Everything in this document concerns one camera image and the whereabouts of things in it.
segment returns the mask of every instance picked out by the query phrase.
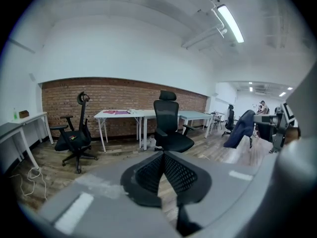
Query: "person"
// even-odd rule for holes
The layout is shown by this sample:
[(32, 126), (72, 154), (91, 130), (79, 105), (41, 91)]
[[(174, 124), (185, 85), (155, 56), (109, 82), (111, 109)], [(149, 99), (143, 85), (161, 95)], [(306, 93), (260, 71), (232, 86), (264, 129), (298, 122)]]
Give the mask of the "person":
[(261, 110), (262, 110), (262, 105), (259, 105), (259, 110), (257, 111), (257, 114), (261, 112)]
[(268, 106), (265, 104), (265, 101), (261, 101), (260, 104), (262, 105), (262, 110), (258, 112), (258, 115), (267, 115), (269, 114)]

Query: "blue jacket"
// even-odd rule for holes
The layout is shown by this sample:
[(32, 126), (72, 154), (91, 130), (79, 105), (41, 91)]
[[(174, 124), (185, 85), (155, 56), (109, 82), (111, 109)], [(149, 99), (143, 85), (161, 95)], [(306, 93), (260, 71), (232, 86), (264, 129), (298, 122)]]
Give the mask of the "blue jacket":
[(248, 110), (241, 116), (228, 140), (223, 144), (224, 147), (237, 148), (244, 135), (248, 137), (252, 136), (254, 130), (254, 115), (254, 111)]

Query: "chair headrest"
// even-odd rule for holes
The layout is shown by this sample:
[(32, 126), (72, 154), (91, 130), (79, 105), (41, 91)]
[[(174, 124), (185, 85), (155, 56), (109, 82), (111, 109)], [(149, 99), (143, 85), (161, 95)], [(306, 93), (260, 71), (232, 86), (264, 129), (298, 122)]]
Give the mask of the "chair headrest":
[(159, 99), (163, 101), (176, 101), (176, 94), (169, 91), (160, 91)]

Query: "gray desk surface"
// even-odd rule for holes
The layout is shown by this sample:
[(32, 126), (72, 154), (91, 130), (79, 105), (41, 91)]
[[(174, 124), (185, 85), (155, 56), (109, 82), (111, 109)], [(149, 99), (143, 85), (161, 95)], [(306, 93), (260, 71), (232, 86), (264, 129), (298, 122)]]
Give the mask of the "gray desk surface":
[(7, 136), (10, 132), (13, 132), (15, 129), (22, 127), (22, 124), (16, 124), (12, 122), (7, 122), (0, 126), (0, 139)]
[(208, 119), (208, 118), (212, 118), (213, 117), (213, 115), (200, 113), (200, 112), (197, 112), (197, 111), (188, 111), (188, 110), (180, 110), (180, 111), (178, 111), (178, 114), (180, 115), (180, 117), (182, 119), (188, 119), (188, 120), (192, 120), (192, 119)]

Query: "box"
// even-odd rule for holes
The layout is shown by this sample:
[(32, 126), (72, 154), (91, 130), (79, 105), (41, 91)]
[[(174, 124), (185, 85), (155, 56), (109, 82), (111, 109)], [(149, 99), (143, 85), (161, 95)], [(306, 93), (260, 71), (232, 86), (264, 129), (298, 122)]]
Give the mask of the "box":
[(30, 116), (30, 114), (29, 114), (29, 112), (27, 110), (23, 110), (23, 111), (19, 112), (20, 119), (26, 118), (28, 116)]

